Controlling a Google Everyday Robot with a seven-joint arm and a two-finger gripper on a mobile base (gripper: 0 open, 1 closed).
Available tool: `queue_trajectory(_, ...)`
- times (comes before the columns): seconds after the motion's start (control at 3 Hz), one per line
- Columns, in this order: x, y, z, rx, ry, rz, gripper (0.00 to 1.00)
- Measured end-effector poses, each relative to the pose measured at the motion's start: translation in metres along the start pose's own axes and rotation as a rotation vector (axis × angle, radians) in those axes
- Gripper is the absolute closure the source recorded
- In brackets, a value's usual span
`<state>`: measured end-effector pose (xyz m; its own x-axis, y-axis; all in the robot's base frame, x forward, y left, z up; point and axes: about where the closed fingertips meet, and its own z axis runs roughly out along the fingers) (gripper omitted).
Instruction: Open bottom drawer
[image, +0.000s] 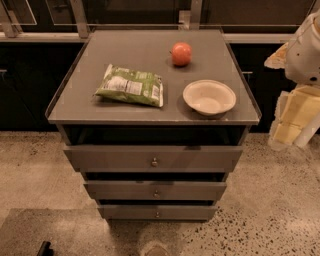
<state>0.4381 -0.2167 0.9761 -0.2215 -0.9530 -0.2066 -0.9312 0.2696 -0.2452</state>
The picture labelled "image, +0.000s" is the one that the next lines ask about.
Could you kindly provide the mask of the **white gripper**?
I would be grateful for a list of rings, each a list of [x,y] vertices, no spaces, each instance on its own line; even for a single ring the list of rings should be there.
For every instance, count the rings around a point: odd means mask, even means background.
[[[274,116],[268,139],[273,150],[306,146],[320,128],[320,87],[298,84],[282,91]]]

